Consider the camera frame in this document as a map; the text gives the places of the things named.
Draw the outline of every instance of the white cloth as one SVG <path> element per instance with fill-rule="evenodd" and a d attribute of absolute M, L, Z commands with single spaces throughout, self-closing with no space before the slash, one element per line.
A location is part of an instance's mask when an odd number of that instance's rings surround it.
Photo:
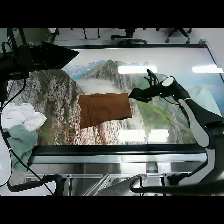
<path fill-rule="evenodd" d="M 36 131 L 46 121 L 44 114 L 35 112 L 29 103 L 22 103 L 20 106 L 9 103 L 2 111 L 2 127 L 11 128 L 22 124 L 28 131 Z"/>
<path fill-rule="evenodd" d="M 222 114 L 211 94 L 211 92 L 202 85 L 196 85 L 191 89 L 188 89 L 188 93 L 192 100 L 204 109 L 215 113 L 222 117 Z"/>

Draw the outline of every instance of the brown towel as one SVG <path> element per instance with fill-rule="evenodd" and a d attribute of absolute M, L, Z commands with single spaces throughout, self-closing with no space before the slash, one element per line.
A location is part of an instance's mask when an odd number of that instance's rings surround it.
<path fill-rule="evenodd" d="M 104 121 L 131 118 L 128 94 L 92 94 L 79 97 L 81 107 L 80 128 L 87 128 Z"/>

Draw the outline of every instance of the white floor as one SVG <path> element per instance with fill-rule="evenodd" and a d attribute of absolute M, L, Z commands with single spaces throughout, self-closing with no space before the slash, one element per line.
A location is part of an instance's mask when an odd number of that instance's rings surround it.
<path fill-rule="evenodd" d="M 97 36 L 97 28 L 86 28 L 86 35 L 88 40 L 84 39 L 84 33 L 82 28 L 59 28 L 60 35 L 56 36 L 55 44 L 58 45 L 83 45 L 88 44 L 90 40 L 99 40 Z M 156 39 L 164 39 L 170 32 L 169 28 L 161 28 L 160 31 L 156 31 L 155 28 L 147 28 L 143 30 L 138 28 L 134 33 L 135 38 L 149 38 L 152 42 Z M 100 28 L 100 40 L 110 40 L 110 36 L 115 35 L 125 35 L 123 29 L 115 28 Z M 215 55 L 218 65 L 224 68 L 224 28 L 193 28 L 192 33 L 189 34 L 192 41 L 197 42 L 200 38 L 205 38 Z M 185 41 L 183 35 L 179 32 L 174 33 L 173 37 L 180 37 L 182 41 Z"/>

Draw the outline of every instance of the mountain image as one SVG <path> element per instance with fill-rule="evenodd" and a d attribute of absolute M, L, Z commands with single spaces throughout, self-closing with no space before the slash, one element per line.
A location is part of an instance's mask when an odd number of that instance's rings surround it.
<path fill-rule="evenodd" d="M 135 87 L 148 88 L 148 82 L 138 74 L 121 75 L 119 61 L 98 61 L 87 66 L 67 65 L 63 70 L 30 73 L 25 90 L 14 99 L 17 104 L 31 103 L 36 111 L 47 117 L 38 130 L 38 144 L 42 145 L 95 145 L 145 144 L 121 142 L 119 130 L 167 129 L 169 143 L 194 143 L 188 122 L 177 105 L 154 97 L 149 103 L 130 99 L 132 118 L 107 121 L 95 127 L 80 129 L 81 94 L 130 93 Z M 157 74 L 159 80 L 165 75 Z M 15 81 L 11 96 L 21 89 L 23 81 Z"/>

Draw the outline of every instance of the brown cloth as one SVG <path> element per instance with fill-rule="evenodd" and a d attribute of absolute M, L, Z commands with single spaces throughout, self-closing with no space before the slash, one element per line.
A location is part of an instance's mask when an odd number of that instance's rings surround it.
<path fill-rule="evenodd" d="M 131 118 L 127 93 L 80 95 L 78 102 L 81 107 L 81 129 L 104 121 Z"/>

